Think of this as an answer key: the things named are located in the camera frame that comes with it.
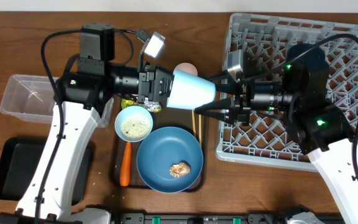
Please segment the pink plastic cup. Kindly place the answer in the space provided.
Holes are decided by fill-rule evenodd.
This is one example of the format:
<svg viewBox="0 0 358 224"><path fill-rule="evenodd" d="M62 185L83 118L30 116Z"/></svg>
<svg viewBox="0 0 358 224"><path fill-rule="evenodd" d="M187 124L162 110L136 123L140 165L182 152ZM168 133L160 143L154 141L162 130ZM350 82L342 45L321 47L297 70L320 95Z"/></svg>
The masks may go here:
<svg viewBox="0 0 358 224"><path fill-rule="evenodd" d="M180 63L175 67L175 70L180 70L186 73L189 73L191 75L197 76L198 71L194 65L191 63Z"/></svg>

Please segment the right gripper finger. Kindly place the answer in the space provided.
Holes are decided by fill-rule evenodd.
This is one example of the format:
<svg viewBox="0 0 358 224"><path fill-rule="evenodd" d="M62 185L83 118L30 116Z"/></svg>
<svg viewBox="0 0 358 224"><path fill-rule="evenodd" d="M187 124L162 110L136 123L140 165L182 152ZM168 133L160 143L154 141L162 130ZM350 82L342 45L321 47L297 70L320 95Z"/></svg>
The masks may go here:
<svg viewBox="0 0 358 224"><path fill-rule="evenodd" d="M237 82L231 77L227 70L220 74L208 78L208 81L214 82L217 91L222 93L235 93L237 90Z"/></svg>
<svg viewBox="0 0 358 224"><path fill-rule="evenodd" d="M195 113L224 122L234 122L234 100L225 98L195 108Z"/></svg>

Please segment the light blue small bowl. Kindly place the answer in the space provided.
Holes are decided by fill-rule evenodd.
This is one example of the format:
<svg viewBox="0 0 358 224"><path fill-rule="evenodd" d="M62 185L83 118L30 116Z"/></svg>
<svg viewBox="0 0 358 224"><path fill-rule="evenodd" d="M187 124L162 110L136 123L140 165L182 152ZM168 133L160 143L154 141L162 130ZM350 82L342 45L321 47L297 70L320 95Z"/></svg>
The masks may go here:
<svg viewBox="0 0 358 224"><path fill-rule="evenodd" d="M116 134L124 141L139 142L148 136L153 128L152 115L145 108L130 106L116 116Z"/></svg>

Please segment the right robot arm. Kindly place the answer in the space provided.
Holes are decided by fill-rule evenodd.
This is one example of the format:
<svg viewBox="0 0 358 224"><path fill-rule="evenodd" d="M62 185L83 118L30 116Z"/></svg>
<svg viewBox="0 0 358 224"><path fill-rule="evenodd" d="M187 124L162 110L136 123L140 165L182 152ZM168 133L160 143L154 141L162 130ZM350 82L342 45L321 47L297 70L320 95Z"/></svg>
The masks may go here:
<svg viewBox="0 0 358 224"><path fill-rule="evenodd" d="M291 47L282 82L263 82L240 73L217 90L231 97L207 103L196 113L248 123L251 111L281 111L291 140L316 167L346 223L358 223L358 128L326 99L329 65L319 45Z"/></svg>

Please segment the light blue plastic cup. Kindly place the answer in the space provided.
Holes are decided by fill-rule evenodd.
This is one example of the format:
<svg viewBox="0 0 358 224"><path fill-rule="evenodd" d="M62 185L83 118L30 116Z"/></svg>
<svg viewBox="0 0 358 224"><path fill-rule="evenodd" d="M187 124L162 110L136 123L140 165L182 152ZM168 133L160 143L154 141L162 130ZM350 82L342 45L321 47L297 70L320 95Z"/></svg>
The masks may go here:
<svg viewBox="0 0 358 224"><path fill-rule="evenodd" d="M181 70L173 72L168 108L194 110L195 108L215 100L215 84L204 78L191 75Z"/></svg>

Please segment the yellow green snack wrapper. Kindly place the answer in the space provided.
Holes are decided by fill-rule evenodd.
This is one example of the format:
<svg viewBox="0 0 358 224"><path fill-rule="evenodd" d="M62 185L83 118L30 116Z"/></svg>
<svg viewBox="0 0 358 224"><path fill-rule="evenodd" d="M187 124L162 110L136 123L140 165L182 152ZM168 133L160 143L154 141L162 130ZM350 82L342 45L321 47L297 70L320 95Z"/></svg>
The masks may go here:
<svg viewBox="0 0 358 224"><path fill-rule="evenodd" d="M130 106L140 106L142 108L145 108L151 113L158 113L162 110L162 106L159 102L153 102L153 101L147 101L145 100L144 103L138 103L133 100L121 100L121 109L125 109Z"/></svg>

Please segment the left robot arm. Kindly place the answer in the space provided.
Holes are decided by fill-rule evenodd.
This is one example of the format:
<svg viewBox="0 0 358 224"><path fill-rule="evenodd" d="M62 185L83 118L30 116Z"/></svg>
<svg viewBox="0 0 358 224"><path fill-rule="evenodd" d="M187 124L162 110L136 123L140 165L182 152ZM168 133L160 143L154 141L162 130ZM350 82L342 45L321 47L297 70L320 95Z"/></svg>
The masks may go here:
<svg viewBox="0 0 358 224"><path fill-rule="evenodd" d="M85 149L113 96L139 103L169 97L171 71L139 60L136 67L114 62L114 36L128 35L110 24L87 23L77 30L80 52L51 79L55 106L50 132L35 174L13 214L0 223L112 223L112 212L71 210L73 190Z"/></svg>

